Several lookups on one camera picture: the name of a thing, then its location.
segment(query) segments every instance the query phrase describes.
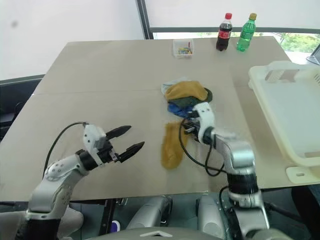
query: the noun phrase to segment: green plastic bottle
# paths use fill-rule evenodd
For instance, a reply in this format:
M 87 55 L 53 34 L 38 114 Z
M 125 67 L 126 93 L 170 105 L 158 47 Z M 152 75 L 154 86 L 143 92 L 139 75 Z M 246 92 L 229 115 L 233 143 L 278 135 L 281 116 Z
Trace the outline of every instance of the green plastic bottle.
M 244 52 L 249 48 L 252 36 L 256 31 L 256 23 L 255 23 L 256 18 L 257 18 L 257 14 L 251 13 L 249 16 L 249 21 L 247 21 L 243 25 L 239 41 L 236 44 L 237 50 Z

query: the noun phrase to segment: yellow bottle cap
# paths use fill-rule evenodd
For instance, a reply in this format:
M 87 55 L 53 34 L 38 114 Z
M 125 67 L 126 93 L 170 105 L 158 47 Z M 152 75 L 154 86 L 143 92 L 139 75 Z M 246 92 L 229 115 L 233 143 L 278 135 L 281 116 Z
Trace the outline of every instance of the yellow bottle cap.
M 250 20 L 256 20 L 256 18 L 257 18 L 257 14 L 256 13 L 251 13 L 250 16 L 249 16 Z

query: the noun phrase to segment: bottle cap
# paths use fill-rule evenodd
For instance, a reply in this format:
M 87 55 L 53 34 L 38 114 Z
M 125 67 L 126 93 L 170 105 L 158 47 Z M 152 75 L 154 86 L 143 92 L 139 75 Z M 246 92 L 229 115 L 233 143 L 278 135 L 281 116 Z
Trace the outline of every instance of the bottle cap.
M 256 13 L 251 13 L 250 16 L 249 16 L 250 20 L 256 20 L 256 18 L 257 18 L 257 14 Z
M 227 12 L 226 14 L 225 14 L 225 19 L 231 19 L 231 17 L 232 17 L 232 13 L 230 13 L 230 12 Z

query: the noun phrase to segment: small clear box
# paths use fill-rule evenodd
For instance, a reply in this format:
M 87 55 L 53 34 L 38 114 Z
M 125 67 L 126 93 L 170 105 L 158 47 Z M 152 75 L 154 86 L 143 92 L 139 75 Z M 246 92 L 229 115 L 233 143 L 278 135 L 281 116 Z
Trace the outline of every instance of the small clear box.
M 195 52 L 193 39 L 174 39 L 173 40 L 173 55 L 176 58 L 190 58 Z

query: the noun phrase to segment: dark green cloth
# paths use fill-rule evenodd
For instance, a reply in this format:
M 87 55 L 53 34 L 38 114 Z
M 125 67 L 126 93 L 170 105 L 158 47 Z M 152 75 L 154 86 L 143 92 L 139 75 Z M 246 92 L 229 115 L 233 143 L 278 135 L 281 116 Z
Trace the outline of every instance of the dark green cloth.
M 185 107 L 188 107 L 188 106 L 195 106 L 195 105 L 203 103 L 203 102 L 209 103 L 212 101 L 213 94 L 209 89 L 207 89 L 207 88 L 204 88 L 204 89 L 208 92 L 208 96 L 207 96 L 206 100 L 204 100 L 204 101 L 199 100 L 198 98 L 196 98 L 194 96 L 187 96 L 187 97 L 181 97 L 181 98 L 169 100 L 168 103 L 175 104 L 181 109 L 184 109 Z

